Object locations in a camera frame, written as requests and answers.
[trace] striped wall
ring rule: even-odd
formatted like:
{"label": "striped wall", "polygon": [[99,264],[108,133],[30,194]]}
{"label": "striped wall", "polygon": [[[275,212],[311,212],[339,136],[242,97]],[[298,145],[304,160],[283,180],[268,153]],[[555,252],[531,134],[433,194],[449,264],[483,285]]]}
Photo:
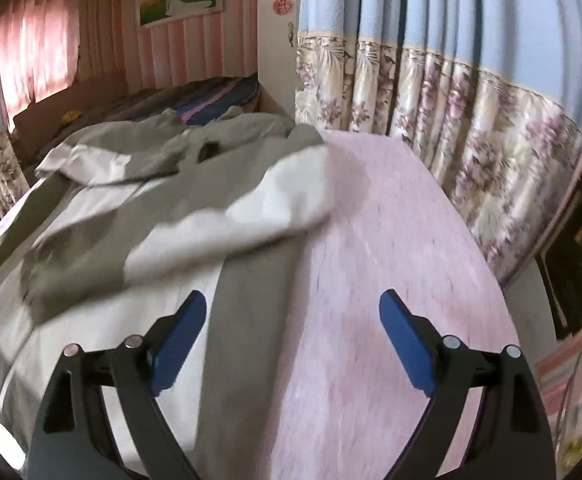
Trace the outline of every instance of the striped wall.
{"label": "striped wall", "polygon": [[130,92],[257,70],[257,0],[224,0],[223,12],[143,30],[135,0],[111,3],[112,52]]}
{"label": "striped wall", "polygon": [[114,48],[114,22],[119,0],[80,1],[79,81],[124,70],[124,57]]}

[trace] cabinet door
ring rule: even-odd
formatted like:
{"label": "cabinet door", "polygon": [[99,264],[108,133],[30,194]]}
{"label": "cabinet door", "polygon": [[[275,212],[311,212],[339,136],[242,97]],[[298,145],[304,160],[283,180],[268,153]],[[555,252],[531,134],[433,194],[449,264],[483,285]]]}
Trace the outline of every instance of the cabinet door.
{"label": "cabinet door", "polygon": [[274,10],[276,0],[258,0],[258,79],[262,88],[260,110],[293,118],[300,0],[286,1],[293,2],[293,9],[280,15]]}

